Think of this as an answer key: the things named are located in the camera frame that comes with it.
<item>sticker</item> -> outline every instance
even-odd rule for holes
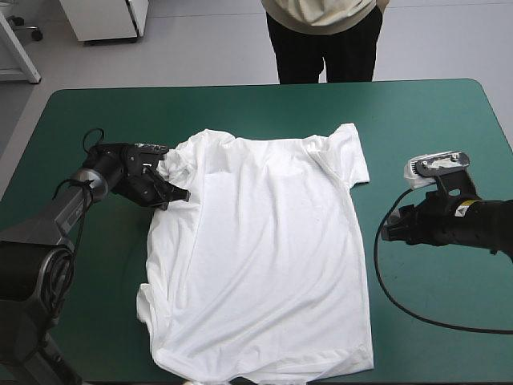
[[[461,203],[458,208],[456,209],[456,213],[454,213],[455,217],[465,217],[465,214],[467,214],[468,208],[477,201],[464,201]]]

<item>table surface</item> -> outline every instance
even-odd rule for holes
[[[406,189],[412,156],[462,150],[485,199],[513,197],[513,157],[473,80],[65,90],[52,95],[0,204],[0,228],[35,214],[85,159],[83,133],[108,142],[179,142],[205,128],[249,139],[328,135],[354,122],[371,182],[352,190],[366,248],[375,369],[326,381],[513,380],[513,337],[421,323],[388,302],[372,263],[379,221]],[[420,190],[405,203],[424,198]],[[78,269],[52,331],[86,380],[174,381],[151,360],[135,295],[146,281],[152,211],[111,194],[87,215]],[[382,244],[384,278],[413,310],[445,322],[513,329],[513,265],[499,253],[457,246]],[[0,371],[0,379],[9,375]]]

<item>white cabinet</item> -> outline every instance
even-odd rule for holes
[[[60,0],[79,41],[144,35],[148,0]]]

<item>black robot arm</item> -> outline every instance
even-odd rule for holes
[[[66,191],[36,216],[0,232],[0,363],[22,385],[82,383],[48,333],[59,321],[73,278],[76,249],[69,233],[109,192],[158,209],[188,201],[187,190],[157,172],[168,150],[98,142],[86,150]]]
[[[454,155],[457,160],[450,161]],[[442,158],[449,161],[445,167],[431,167],[430,159],[434,158],[439,163]],[[463,152],[416,160],[412,166],[415,178],[430,178],[437,189],[427,192],[420,204],[401,207],[391,215],[382,229],[383,240],[408,245],[465,245],[492,253],[502,251],[513,259],[513,201],[482,200],[467,172],[469,163]]]

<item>black cable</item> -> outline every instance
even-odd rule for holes
[[[447,329],[453,329],[453,330],[460,330],[460,331],[470,331],[472,333],[485,333],[485,334],[513,334],[513,330],[501,330],[501,329],[483,329],[483,328],[479,328],[479,327],[469,327],[469,326],[461,326],[461,325],[453,325],[453,324],[450,324],[450,323],[444,323],[444,322],[439,322],[439,321],[435,321],[433,319],[429,319],[429,318],[426,318],[426,317],[423,317],[421,315],[418,315],[416,313],[414,313],[412,310],[404,307],[403,305],[401,305],[393,296],[392,294],[390,294],[390,292],[388,291],[388,289],[386,288],[385,286],[385,283],[383,282],[383,279],[382,279],[382,274],[381,274],[381,271],[379,269],[379,262],[378,262],[378,242],[379,242],[379,237],[381,235],[381,232],[382,232],[382,229],[383,229],[383,225],[385,224],[386,220],[389,218],[389,216],[392,214],[392,212],[395,210],[395,208],[399,205],[399,203],[402,201],[402,199],[408,195],[409,193],[411,193],[413,190],[412,189],[408,189],[406,190],[403,194],[401,194],[401,196],[399,196],[399,198],[394,202],[394,204],[392,205],[392,208],[389,210],[389,212],[385,215],[385,217],[383,218],[382,222],[379,224],[379,227],[378,227],[378,231],[376,232],[376,238],[374,239],[374,268],[376,269],[376,276],[378,277],[378,282],[379,282],[379,285],[380,287],[383,289],[383,292],[385,293],[385,295],[387,296],[387,298],[397,307],[399,308],[400,310],[404,311],[406,314],[410,315],[411,317],[413,318],[416,318],[417,320],[419,321],[422,321],[422,322],[426,322],[426,323],[429,323],[431,325],[435,325],[435,326],[440,326],[440,327],[445,327]]]
[[[86,132],[82,138],[82,148],[83,148],[83,151],[86,152],[87,155],[89,155],[89,150],[86,149],[86,139],[87,137],[92,134],[93,132],[95,131],[98,131],[100,132],[100,137],[98,140],[96,140],[96,143],[93,144],[93,146],[97,145],[97,144],[100,144],[103,142],[103,138],[105,137],[105,131],[102,129],[102,128],[92,128],[91,130],[89,130],[88,132]]]
[[[75,260],[76,254],[79,250],[80,241],[82,239],[82,233],[83,233],[83,226],[86,220],[86,211],[87,211],[87,192],[89,192],[91,202],[93,201],[93,190],[91,188],[91,181],[85,180],[84,182],[80,182],[75,179],[65,179],[61,183],[57,185],[57,188],[55,189],[54,196],[52,198],[55,199],[57,197],[57,194],[59,194],[59,190],[61,187],[65,184],[69,183],[71,186],[77,186],[82,188],[82,195],[83,195],[83,202],[82,202],[82,213],[80,214],[80,224],[79,224],[79,232],[77,234],[76,240],[75,240],[75,248],[73,250],[73,259]]]

